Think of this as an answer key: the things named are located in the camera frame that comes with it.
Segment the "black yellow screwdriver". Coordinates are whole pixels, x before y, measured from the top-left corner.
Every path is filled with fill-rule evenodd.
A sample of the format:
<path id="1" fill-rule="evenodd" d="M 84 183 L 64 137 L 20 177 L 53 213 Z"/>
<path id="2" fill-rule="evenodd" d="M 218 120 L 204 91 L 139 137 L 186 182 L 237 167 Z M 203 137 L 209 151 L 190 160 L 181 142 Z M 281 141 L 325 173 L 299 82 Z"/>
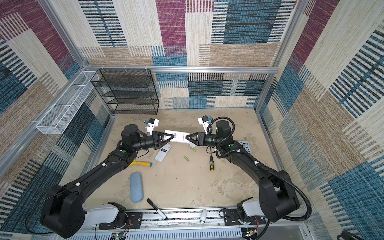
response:
<path id="1" fill-rule="evenodd" d="M 212 156 L 210 156 L 210 161 L 209 161 L 209 163 L 210 163 L 210 171 L 214 171 L 215 170 L 215 163 L 214 163 L 214 159 L 213 159 L 213 157 Z"/>

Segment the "white remote with red buttons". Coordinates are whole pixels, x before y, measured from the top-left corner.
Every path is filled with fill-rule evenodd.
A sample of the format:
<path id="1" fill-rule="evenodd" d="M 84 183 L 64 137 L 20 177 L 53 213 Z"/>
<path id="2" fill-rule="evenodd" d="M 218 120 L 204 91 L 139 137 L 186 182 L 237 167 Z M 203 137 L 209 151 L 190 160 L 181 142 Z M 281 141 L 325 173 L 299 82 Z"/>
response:
<path id="1" fill-rule="evenodd" d="M 165 157 L 167 156 L 167 154 L 169 153 L 170 149 L 172 148 L 172 145 L 171 144 L 166 144 L 164 145 L 160 150 L 159 152 L 157 153 L 157 155 L 155 156 L 155 160 L 158 161 L 158 162 L 163 162 Z"/>

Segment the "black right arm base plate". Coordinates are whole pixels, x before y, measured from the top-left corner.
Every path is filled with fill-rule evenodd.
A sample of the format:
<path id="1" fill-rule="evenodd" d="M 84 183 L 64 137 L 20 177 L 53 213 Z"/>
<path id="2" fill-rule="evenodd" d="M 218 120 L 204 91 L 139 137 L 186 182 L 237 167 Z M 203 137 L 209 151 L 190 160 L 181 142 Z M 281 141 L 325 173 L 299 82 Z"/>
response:
<path id="1" fill-rule="evenodd" d="M 247 216 L 238 209 L 223 208 L 219 216 L 224 219 L 226 226 L 235 225 L 265 225 L 267 220 L 263 216 Z"/>

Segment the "white air conditioner remote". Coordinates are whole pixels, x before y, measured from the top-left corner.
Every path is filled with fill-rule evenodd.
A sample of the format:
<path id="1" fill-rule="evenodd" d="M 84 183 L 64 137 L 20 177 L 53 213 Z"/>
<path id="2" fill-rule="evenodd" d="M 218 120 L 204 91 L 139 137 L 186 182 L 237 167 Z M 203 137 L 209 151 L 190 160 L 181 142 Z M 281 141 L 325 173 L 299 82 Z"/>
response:
<path id="1" fill-rule="evenodd" d="M 188 144 L 189 141 L 186 139 L 186 136 L 190 133 L 187 132 L 178 132 L 178 131 L 172 131 L 172 130 L 165 130 L 166 134 L 172 134 L 174 137 L 170 140 L 170 142 L 175 143 L 183 143 Z"/>

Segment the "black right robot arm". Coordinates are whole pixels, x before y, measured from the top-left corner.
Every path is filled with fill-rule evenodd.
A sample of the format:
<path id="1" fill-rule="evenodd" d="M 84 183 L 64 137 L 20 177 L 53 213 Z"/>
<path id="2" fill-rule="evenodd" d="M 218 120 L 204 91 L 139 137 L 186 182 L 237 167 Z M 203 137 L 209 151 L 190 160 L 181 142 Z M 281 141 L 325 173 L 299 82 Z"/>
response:
<path id="1" fill-rule="evenodd" d="M 254 216 L 264 216 L 273 223 L 280 219 L 302 222 L 311 216 L 308 198 L 287 172 L 261 163 L 233 139 L 233 120 L 218 117 L 203 122 L 203 126 L 204 131 L 186 135 L 185 139 L 196 146 L 213 148 L 218 159 L 238 166 L 258 185 L 259 198 L 248 198 L 237 205 L 240 223 L 248 223 Z"/>

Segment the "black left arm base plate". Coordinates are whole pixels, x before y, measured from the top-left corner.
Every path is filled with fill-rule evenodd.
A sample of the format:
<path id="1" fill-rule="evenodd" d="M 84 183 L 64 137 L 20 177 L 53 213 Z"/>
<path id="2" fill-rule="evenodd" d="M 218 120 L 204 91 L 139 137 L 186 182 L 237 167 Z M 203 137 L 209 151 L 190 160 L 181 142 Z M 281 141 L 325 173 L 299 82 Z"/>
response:
<path id="1" fill-rule="evenodd" d="M 112 223 L 102 223 L 99 230 L 128 230 L 139 229 L 142 224 L 143 212 L 126 212 L 119 214 Z"/>

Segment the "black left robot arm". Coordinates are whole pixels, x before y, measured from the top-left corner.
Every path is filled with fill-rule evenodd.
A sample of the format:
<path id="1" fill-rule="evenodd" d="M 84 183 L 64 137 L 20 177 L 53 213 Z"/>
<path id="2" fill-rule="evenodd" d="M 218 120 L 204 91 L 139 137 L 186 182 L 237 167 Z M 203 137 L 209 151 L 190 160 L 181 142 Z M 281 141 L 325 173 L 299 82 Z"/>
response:
<path id="1" fill-rule="evenodd" d="M 104 161 L 76 180 L 47 191 L 41 225 L 65 239 L 73 236 L 86 219 L 82 204 L 98 187 L 125 170 L 138 157 L 138 151 L 159 149 L 173 138 L 172 134 L 157 131 L 148 136 L 137 125 L 125 126 L 122 139 Z"/>

